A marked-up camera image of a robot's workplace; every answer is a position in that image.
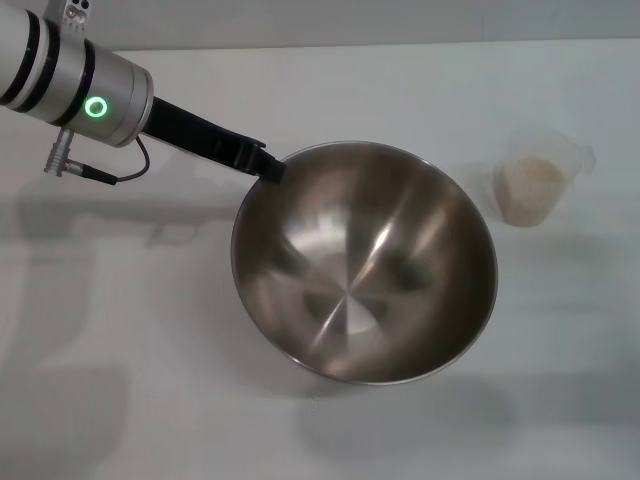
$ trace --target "stainless steel bowl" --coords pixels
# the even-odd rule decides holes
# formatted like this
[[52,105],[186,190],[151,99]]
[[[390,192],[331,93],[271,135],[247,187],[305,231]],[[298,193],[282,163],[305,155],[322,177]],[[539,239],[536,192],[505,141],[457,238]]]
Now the stainless steel bowl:
[[258,181],[236,219],[236,286],[262,333],[350,383],[434,373],[478,338],[497,264],[476,207],[449,177],[386,145],[319,145]]

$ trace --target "cable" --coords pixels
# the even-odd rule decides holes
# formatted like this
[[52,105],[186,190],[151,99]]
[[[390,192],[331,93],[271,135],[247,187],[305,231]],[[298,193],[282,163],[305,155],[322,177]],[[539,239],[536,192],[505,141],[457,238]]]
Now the cable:
[[142,175],[144,175],[149,171],[149,167],[151,166],[151,159],[149,158],[149,152],[147,152],[147,149],[145,148],[144,143],[142,143],[142,140],[140,140],[140,137],[136,137],[136,142],[138,142],[138,146],[140,147],[140,150],[142,150],[142,154],[144,155],[144,162],[145,162],[144,168],[140,170],[138,173],[134,173],[133,175],[127,175],[126,177],[118,177],[118,183],[128,182],[129,180],[140,178]]
[[65,164],[65,170],[69,173],[72,173],[73,175],[78,175],[80,177],[88,178],[89,180],[106,183],[107,185],[115,185],[116,183],[128,182],[129,180],[140,178],[142,175],[149,171],[149,167],[151,166],[151,159],[149,158],[149,152],[147,152],[147,149],[142,143],[142,140],[140,140],[140,137],[136,137],[136,142],[138,142],[138,146],[140,147],[140,150],[142,150],[142,154],[144,155],[144,168],[138,173],[134,173],[133,175],[127,175],[126,177],[116,177],[115,175],[111,175],[110,173],[103,172],[102,170],[98,170],[97,168],[93,168],[91,165],[74,162],[73,160],[67,160]]

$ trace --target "plastic measuring cup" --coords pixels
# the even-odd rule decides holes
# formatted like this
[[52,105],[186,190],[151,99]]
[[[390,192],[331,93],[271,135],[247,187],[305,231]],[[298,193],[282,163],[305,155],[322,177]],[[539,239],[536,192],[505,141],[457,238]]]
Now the plastic measuring cup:
[[517,227],[539,225],[576,175],[591,173],[595,165],[591,147],[554,130],[514,133],[505,159],[494,170],[494,192],[504,222]]

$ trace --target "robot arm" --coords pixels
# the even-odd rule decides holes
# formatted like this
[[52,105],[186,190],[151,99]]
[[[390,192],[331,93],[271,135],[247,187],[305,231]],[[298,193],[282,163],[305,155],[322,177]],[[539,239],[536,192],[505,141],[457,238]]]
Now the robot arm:
[[52,0],[44,19],[0,3],[0,105],[61,128],[45,171],[81,174],[67,158],[74,133],[114,147],[146,134],[281,180],[285,166],[263,143],[154,97],[149,72],[85,39],[90,1]]

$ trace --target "black handle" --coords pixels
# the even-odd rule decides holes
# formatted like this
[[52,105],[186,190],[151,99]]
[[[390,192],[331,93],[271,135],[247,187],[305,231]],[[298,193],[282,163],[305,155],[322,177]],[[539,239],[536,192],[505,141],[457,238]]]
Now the black handle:
[[97,168],[93,168],[90,165],[82,165],[81,177],[88,178],[89,180],[95,180],[97,182],[106,183],[107,185],[115,185],[118,183],[118,177],[111,175],[110,173],[103,172]]
[[227,167],[279,183],[285,165],[262,150],[266,145],[226,130],[154,97],[142,133]]

